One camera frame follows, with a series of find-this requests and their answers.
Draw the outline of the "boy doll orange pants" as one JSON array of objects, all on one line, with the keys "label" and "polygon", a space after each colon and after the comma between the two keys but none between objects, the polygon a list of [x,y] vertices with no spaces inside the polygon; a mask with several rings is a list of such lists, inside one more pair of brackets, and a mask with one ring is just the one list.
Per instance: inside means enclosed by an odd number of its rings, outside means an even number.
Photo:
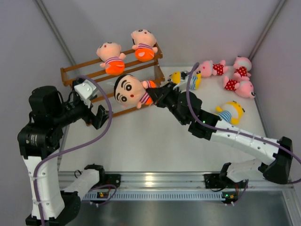
[{"label": "boy doll orange pants", "polygon": [[121,52],[121,45],[115,42],[105,42],[97,49],[96,54],[102,61],[100,67],[108,75],[118,76],[123,73],[126,55]]},{"label": "boy doll orange pants", "polygon": [[147,62],[154,58],[158,51],[155,47],[157,40],[155,36],[146,29],[138,29],[131,33],[135,57],[141,62]]}]

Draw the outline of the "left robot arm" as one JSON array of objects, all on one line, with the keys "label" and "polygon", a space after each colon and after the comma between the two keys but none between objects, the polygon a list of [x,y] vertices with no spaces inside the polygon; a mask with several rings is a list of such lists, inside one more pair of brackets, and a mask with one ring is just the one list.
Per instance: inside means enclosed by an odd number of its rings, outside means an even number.
[{"label": "left robot arm", "polygon": [[29,97],[30,120],[17,136],[32,190],[32,212],[25,221],[28,226],[67,225],[77,217],[89,190],[106,184],[103,166],[90,164],[69,187],[62,190],[59,186],[57,162],[63,128],[83,120],[99,129],[111,118],[111,112],[101,105],[93,113],[79,91],[72,95],[73,101],[63,101],[56,87],[43,86]]}]

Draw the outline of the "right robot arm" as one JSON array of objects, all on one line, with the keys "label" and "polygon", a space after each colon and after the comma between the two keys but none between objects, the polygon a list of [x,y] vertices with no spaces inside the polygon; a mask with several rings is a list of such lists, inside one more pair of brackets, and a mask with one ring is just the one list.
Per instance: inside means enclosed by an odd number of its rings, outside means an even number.
[{"label": "right robot arm", "polygon": [[288,137],[271,139],[239,129],[220,116],[202,110],[202,100],[190,92],[174,89],[170,82],[161,88],[147,88],[146,91],[160,108],[167,108],[181,125],[188,125],[188,131],[208,141],[234,147],[254,159],[223,165],[219,180],[225,187],[243,180],[265,179],[269,182],[290,184],[289,174],[293,160],[292,140]]}]

